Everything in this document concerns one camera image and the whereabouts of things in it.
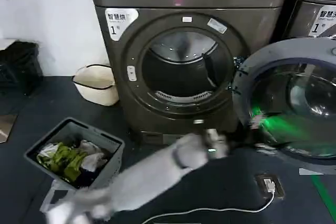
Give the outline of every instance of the green light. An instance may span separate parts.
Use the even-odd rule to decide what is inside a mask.
[[[252,108],[252,115],[261,114],[262,110],[259,107]],[[285,141],[305,140],[308,138],[307,134],[299,129],[299,126],[294,122],[288,122],[286,115],[276,115],[264,119],[261,125],[271,134],[276,140],[277,138],[290,138]]]

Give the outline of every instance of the laundry basket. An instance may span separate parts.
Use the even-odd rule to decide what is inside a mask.
[[[110,66],[93,64],[80,68],[72,81],[79,93],[90,102],[111,106],[119,100]]]
[[[70,182],[62,175],[56,174],[45,166],[41,165],[37,159],[40,150],[49,143],[62,142],[66,146],[73,146],[78,140],[87,140],[108,153],[108,161],[104,167],[95,173],[89,173],[75,182]],[[101,131],[91,125],[80,122],[74,118],[65,118],[49,133],[42,137],[25,153],[25,158],[31,164],[41,169],[44,173],[60,181],[69,189],[79,189],[82,187],[102,188],[108,186],[113,178],[119,173],[121,158],[125,143],[122,139]]]

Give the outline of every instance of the open washer door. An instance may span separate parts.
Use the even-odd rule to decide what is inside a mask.
[[[244,124],[254,114],[274,143],[290,142],[279,157],[336,174],[336,41],[289,39],[268,45],[240,65],[233,102]]]

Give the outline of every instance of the power cord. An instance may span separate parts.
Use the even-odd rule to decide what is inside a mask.
[[[263,207],[261,207],[259,209],[256,209],[256,210],[239,209],[239,208],[222,208],[222,209],[217,209],[217,208],[201,207],[201,208],[196,208],[196,209],[189,210],[189,211],[186,211],[186,212],[172,212],[172,213],[169,213],[169,214],[155,215],[155,216],[153,216],[153,217],[145,220],[141,224],[146,224],[146,223],[148,223],[149,221],[151,221],[153,219],[156,219],[156,218],[159,218],[159,217],[163,217],[163,216],[187,215],[187,214],[190,214],[190,213],[196,212],[196,211],[215,211],[215,212],[237,211],[237,212],[249,212],[251,214],[255,214],[257,212],[261,212],[261,211],[265,210],[269,205],[271,205],[271,203],[274,200],[274,196],[275,196],[275,184],[274,184],[274,182],[271,182],[271,184],[269,184],[269,185],[267,183],[268,183],[268,181],[265,181],[265,184],[266,184],[266,187],[268,189],[268,192],[272,193],[272,197],[271,197],[271,199]]]

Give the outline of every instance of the washing machine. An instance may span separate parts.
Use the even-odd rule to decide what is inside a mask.
[[[284,0],[93,0],[131,129],[169,144],[193,121],[233,132],[239,66],[267,45]]]
[[[276,155],[299,167],[336,174],[336,41],[294,38],[247,58],[235,74],[234,109],[243,124],[260,112]]]
[[[285,37],[334,37],[335,25],[336,0],[298,0]]]

